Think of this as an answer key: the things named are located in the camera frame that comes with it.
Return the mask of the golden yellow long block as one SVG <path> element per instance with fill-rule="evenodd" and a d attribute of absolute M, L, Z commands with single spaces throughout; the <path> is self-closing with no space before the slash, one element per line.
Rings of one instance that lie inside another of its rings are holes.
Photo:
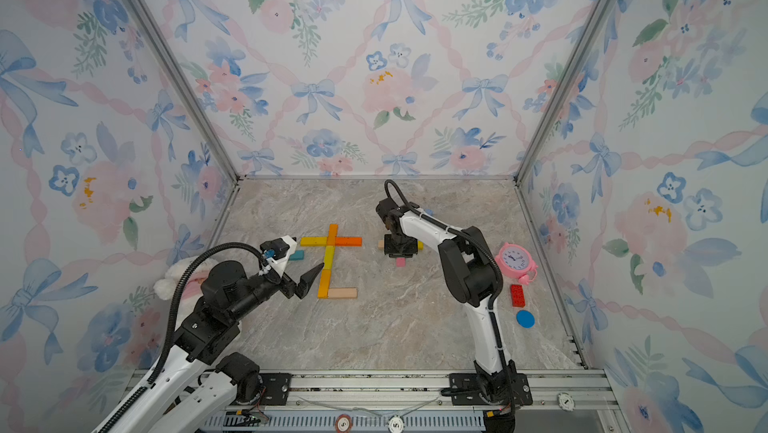
<path fill-rule="evenodd" d="M 330 289 L 332 272 L 329 269 L 323 269 L 320 275 L 318 284 L 317 297 L 319 299 L 327 299 Z"/>

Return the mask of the beige long block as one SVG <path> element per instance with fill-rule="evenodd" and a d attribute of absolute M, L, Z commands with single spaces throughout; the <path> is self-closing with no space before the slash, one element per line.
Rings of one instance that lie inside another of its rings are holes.
<path fill-rule="evenodd" d="M 328 299 L 357 299 L 358 290 L 354 287 L 329 288 Z"/>

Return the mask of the lime yellow long block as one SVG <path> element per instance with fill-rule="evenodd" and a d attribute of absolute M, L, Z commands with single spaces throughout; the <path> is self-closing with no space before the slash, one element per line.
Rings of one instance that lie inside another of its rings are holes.
<path fill-rule="evenodd" d="M 335 256 L 335 247 L 334 246 L 326 246 L 325 252 L 324 252 L 324 270 L 331 271 L 333 266 Z"/>

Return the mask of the red-orange long block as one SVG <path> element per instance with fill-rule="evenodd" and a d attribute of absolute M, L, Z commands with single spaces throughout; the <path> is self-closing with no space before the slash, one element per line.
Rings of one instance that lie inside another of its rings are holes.
<path fill-rule="evenodd" d="M 337 247 L 361 247 L 363 239 L 361 237 L 337 237 L 335 245 Z"/>

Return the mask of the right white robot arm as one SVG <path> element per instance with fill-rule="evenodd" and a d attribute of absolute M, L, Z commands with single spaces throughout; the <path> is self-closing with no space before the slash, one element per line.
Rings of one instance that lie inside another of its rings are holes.
<path fill-rule="evenodd" d="M 376 213 L 387 229 L 385 254 L 409 258 L 419 243 L 437 252 L 449 293 L 469 321 L 480 393 L 490 404 L 513 407 L 513 365 L 496 310 L 503 280 L 485 237 L 474 226 L 460 229 L 428 214 L 392 179 L 384 182 L 384 191 Z"/>

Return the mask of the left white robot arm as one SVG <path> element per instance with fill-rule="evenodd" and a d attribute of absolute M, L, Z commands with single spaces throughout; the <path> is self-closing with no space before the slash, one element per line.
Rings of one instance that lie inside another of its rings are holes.
<path fill-rule="evenodd" d="M 274 394 L 284 399 L 288 375 L 273 383 L 263 378 L 254 361 L 226 349 L 239 335 L 242 319 L 273 295 L 302 299 L 309 293 L 324 266 L 317 264 L 293 280 L 285 269 L 296 247 L 291 236 L 260 247 L 226 242 L 193 259 L 173 292 L 159 357 L 97 431 L 194 432 L 232 403 L 245 406 L 245 423 L 252 425 L 264 397 Z M 192 312 L 181 318 L 181 301 L 189 279 L 206 260 L 233 249 L 252 254 L 257 272 L 248 275 L 235 260 L 216 264 L 202 282 L 202 296 Z"/>

